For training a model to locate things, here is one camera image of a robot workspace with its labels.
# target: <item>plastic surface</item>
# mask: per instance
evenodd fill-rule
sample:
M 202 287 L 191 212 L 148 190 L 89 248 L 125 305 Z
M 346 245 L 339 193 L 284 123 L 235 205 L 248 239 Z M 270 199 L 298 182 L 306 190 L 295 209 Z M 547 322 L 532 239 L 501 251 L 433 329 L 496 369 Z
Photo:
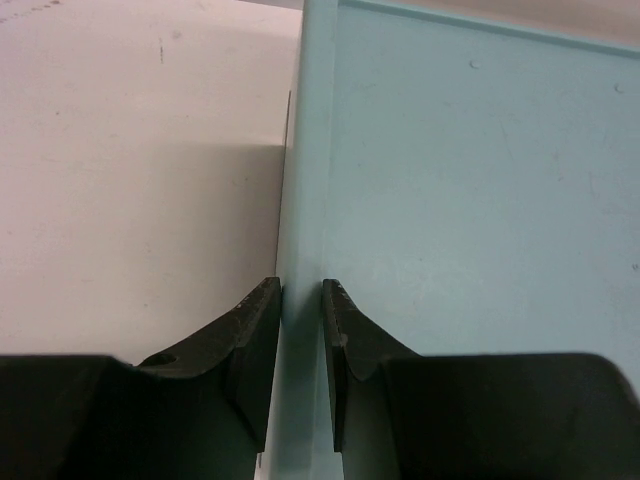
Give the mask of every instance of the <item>plastic surface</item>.
M 323 278 L 421 354 L 599 353 L 638 388 L 639 60 L 414 8 L 307 1 L 272 478 L 342 476 L 316 350 Z

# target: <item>small hole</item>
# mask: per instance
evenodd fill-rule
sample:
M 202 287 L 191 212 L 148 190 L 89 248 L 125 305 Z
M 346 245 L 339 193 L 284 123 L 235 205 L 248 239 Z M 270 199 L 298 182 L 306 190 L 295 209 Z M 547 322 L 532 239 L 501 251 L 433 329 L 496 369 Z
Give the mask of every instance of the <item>small hole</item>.
M 178 357 L 170 353 L 156 353 L 140 364 L 141 367 L 163 367 L 178 361 Z

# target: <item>white surface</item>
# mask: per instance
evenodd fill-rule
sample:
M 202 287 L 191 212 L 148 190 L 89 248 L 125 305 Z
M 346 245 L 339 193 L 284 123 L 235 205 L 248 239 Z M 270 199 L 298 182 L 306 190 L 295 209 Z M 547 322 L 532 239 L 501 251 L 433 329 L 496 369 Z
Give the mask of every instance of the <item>white surface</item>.
M 299 24 L 0 1 L 0 352 L 138 362 L 273 274 Z

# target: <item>light blue drawer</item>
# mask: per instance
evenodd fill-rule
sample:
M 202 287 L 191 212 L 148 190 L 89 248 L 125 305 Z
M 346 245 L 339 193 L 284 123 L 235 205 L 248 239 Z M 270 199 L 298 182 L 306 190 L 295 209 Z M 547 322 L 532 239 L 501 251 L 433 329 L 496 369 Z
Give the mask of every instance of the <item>light blue drawer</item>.
M 271 478 L 342 477 L 319 291 L 426 355 L 594 352 L 640 385 L 640 51 L 307 0 Z

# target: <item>light blue tray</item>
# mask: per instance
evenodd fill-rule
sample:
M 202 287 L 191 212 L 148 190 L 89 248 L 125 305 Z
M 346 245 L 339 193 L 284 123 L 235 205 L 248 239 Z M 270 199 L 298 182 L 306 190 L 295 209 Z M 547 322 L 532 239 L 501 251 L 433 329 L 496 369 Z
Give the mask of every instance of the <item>light blue tray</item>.
M 307 0 L 271 478 L 338 479 L 319 286 L 427 355 L 586 351 L 640 387 L 640 51 Z

